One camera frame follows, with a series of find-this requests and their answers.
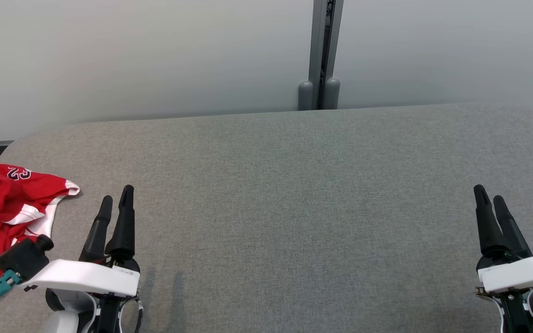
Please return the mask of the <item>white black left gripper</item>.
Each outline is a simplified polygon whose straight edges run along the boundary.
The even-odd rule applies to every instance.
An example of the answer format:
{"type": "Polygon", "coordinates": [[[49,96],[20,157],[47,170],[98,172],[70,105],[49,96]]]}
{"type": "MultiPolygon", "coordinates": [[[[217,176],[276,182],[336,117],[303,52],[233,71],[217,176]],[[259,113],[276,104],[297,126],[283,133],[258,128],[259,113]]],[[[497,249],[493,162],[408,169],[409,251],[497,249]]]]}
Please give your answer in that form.
{"type": "Polygon", "coordinates": [[[122,267],[105,267],[96,263],[130,260],[135,255],[135,188],[126,185],[118,203],[118,219],[111,240],[106,245],[106,231],[112,218],[112,196],[105,196],[80,254],[80,261],[57,259],[19,288],[42,287],[117,296],[135,296],[140,273],[122,267]]]}

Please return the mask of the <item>grey partition post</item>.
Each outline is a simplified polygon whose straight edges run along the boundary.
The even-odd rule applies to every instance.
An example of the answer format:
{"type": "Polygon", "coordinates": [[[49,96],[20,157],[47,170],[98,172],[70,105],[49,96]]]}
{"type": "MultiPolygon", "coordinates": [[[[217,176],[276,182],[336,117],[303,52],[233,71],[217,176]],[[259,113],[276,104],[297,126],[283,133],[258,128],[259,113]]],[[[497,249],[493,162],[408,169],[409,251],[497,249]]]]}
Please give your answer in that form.
{"type": "Polygon", "coordinates": [[[345,0],[313,0],[308,81],[298,85],[299,111],[338,107],[340,80],[334,76],[345,0]]]}

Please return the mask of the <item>grey fabric padded surface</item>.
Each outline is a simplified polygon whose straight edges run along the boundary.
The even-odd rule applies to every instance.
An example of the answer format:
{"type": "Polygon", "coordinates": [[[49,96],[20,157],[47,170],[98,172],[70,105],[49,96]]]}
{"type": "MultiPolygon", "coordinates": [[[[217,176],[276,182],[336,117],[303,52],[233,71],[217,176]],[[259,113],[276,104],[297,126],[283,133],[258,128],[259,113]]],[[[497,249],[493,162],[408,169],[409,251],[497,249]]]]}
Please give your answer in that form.
{"type": "Polygon", "coordinates": [[[533,251],[533,111],[446,104],[57,127],[0,162],[81,188],[54,259],[135,188],[141,333],[498,333],[472,188],[533,251]]]}

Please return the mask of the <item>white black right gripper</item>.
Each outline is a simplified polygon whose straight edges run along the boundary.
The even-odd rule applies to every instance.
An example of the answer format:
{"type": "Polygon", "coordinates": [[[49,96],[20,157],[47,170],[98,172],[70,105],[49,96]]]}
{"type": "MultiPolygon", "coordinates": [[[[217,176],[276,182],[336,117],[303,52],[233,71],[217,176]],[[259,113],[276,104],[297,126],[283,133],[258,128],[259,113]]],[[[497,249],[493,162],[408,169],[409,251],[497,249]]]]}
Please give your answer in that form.
{"type": "Polygon", "coordinates": [[[533,253],[502,196],[494,196],[494,208],[481,184],[473,187],[479,245],[483,256],[503,251],[503,236],[509,249],[521,260],[477,270],[486,292],[501,293],[509,289],[533,288],[533,253]]]}

